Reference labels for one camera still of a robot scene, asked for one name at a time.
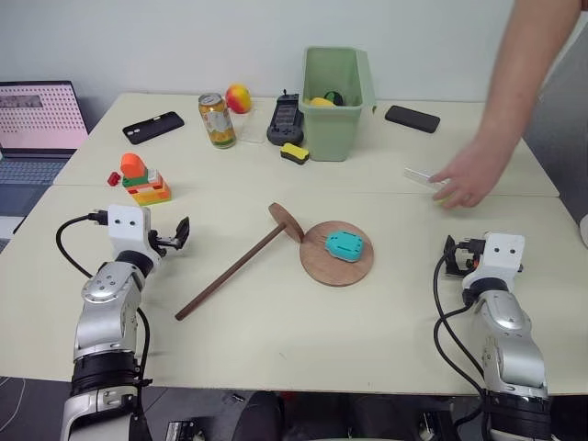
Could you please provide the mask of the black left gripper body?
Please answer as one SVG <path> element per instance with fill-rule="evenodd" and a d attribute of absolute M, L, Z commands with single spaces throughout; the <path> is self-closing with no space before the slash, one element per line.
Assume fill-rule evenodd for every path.
<path fill-rule="evenodd" d="M 175 237 L 160 237 L 156 230 L 150 230 L 148 233 L 148 242 L 151 248 L 158 255 L 166 255 L 167 248 L 180 249 L 179 240 Z"/>

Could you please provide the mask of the person's bare hand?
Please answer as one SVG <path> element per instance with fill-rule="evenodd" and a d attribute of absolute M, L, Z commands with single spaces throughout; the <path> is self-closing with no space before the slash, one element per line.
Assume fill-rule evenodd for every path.
<path fill-rule="evenodd" d="M 512 149 L 492 140 L 474 139 L 437 174 L 431 183 L 444 185 L 433 196 L 447 209 L 473 208 L 495 187 L 512 156 Z"/>

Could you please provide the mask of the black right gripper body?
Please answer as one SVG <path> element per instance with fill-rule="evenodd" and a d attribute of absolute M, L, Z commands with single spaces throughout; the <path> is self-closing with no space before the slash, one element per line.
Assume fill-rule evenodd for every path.
<path fill-rule="evenodd" d="M 466 274 L 473 272 L 483 254 L 483 240 L 465 239 L 456 243 L 456 245 L 455 256 L 452 258 L 458 262 L 461 269 L 466 271 Z"/>

